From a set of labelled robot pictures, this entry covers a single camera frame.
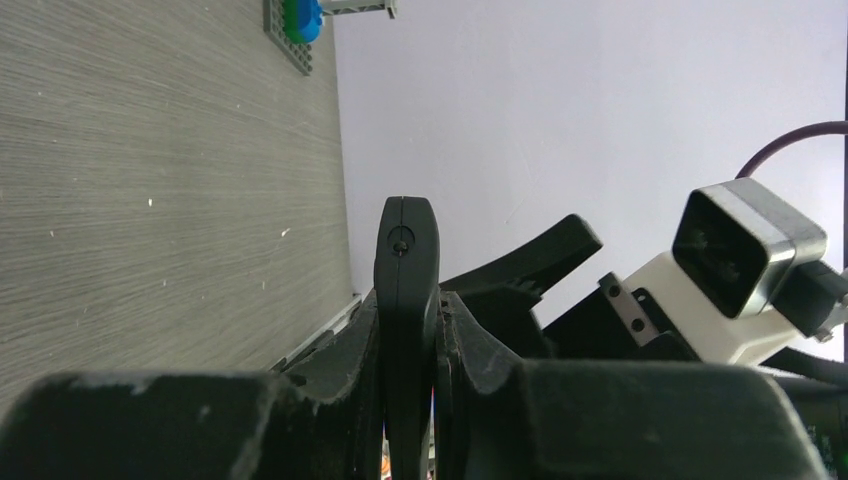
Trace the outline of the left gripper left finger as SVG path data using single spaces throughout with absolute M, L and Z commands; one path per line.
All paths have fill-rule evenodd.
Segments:
M 376 293 L 332 341 L 283 372 L 268 425 L 270 479 L 378 479 L 383 403 Z

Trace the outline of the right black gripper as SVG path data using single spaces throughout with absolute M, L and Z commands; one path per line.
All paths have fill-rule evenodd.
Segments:
M 440 285 L 440 308 L 527 312 L 602 248 L 587 221 L 570 214 L 527 243 Z M 645 288 L 615 274 L 543 328 L 560 359 L 697 361 L 699 356 Z

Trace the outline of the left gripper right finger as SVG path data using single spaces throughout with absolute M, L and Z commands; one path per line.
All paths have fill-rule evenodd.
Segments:
M 528 464 L 521 359 L 455 292 L 441 294 L 435 378 L 439 479 L 518 479 Z

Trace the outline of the black bar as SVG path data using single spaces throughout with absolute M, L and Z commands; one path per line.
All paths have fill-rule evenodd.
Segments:
M 439 231 L 430 202 L 388 198 L 378 230 L 374 288 L 394 479 L 427 477 L 439 267 Z

